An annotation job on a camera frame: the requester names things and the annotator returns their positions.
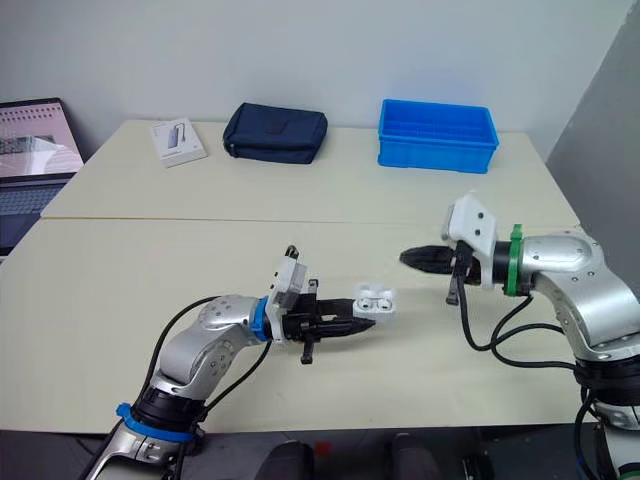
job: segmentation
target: product box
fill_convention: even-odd
[[[188,118],[153,125],[151,138],[160,160],[167,168],[207,156]]]

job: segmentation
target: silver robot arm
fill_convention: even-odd
[[[169,468],[184,457],[187,446],[202,433],[197,426],[215,405],[215,401],[208,405],[205,402],[244,347],[265,342],[270,345],[272,341],[303,342],[302,363],[311,363],[313,344],[320,339],[352,335],[375,325],[374,319],[353,316],[351,299],[317,300],[315,279],[309,280],[307,292],[302,293],[306,267],[297,258],[296,248],[289,247],[266,297],[205,299],[210,301],[193,324],[160,351],[158,368],[135,403],[117,408],[122,419],[80,479],[168,478]],[[254,367],[267,351],[268,346]],[[180,475],[179,467],[177,475],[175,470],[172,479]]]
[[[576,380],[589,392],[606,432],[600,447],[608,449],[603,457],[610,462],[604,459],[609,465],[601,471],[607,478],[640,478],[638,299],[607,268],[602,248],[589,236],[564,231],[523,238],[516,225],[510,241],[501,242],[496,225],[467,195],[450,208],[444,224],[442,238],[451,249],[420,247],[400,259],[422,271],[453,274],[447,303],[458,303],[457,276],[485,289],[501,284],[510,296],[546,296],[573,350]]]

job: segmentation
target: table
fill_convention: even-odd
[[[472,351],[457,309],[444,303],[448,278],[399,264],[405,248],[439,243],[439,225],[44,219],[0,265],[0,428],[106,432],[116,405],[135,398],[168,319],[208,295],[265,295],[289,243],[318,275],[321,298],[351,296],[362,280],[396,287],[396,322],[323,341],[311,366],[300,364],[300,346],[275,346],[207,431],[573,421],[570,372],[514,369]],[[485,341],[516,302],[468,291],[474,334]],[[552,319],[540,298],[514,323]],[[219,389],[259,351],[243,350]],[[546,332],[503,352],[571,359],[564,338]]]
[[[223,123],[194,123],[209,157],[165,169],[149,121],[127,121],[43,212],[130,218],[440,225],[471,190],[502,225],[579,220],[523,133],[501,133],[489,174],[377,164],[374,129],[331,128],[311,165],[230,157]]]

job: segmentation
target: blue ring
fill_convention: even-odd
[[[266,342],[268,340],[267,336],[264,334],[264,308],[267,305],[268,299],[269,297],[262,297],[258,301],[258,306],[256,306],[256,313],[253,315],[250,324],[253,334],[258,338],[258,340],[262,340],[263,342]]]
[[[193,435],[190,433],[160,430],[159,428],[153,428],[149,425],[144,425],[136,421],[136,419],[131,416],[131,405],[128,403],[121,403],[118,405],[118,408],[116,408],[116,414],[119,417],[122,417],[122,421],[127,427],[141,435],[174,443],[187,443],[193,440]]]

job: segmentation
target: navy blue bag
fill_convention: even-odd
[[[311,163],[327,133],[321,112],[243,103],[222,139],[233,157],[278,163]]]

